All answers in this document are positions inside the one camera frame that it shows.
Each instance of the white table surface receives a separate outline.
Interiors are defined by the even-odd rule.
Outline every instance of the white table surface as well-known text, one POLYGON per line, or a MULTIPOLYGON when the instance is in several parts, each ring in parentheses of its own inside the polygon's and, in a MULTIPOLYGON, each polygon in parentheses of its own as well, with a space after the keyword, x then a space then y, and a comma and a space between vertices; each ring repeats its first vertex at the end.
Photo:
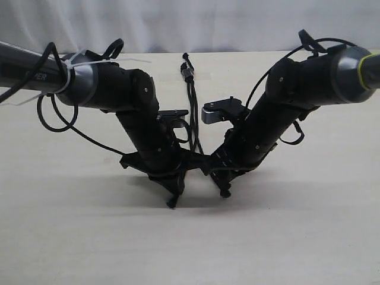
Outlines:
MULTIPOLYGON (((245 101, 283 54, 191 54, 199 105, 245 101)), ((180 54, 122 57, 151 61, 121 64, 155 78, 161 109, 189 107, 180 54)), ((34 94, 21 91, 8 103, 34 94)), ((165 189, 121 168, 118 155, 71 131, 45 130, 36 102, 1 106, 0 284, 380 284, 379 95, 311 114, 304 142, 280 144, 233 181, 227 200, 190 171, 175 211, 165 189)), ((62 125, 48 101, 44 109, 62 125)), ((80 109, 76 127, 134 151, 113 114, 80 109)), ((229 127, 200 123, 206 153, 229 127)), ((284 135, 296 137, 293 129, 284 135)))

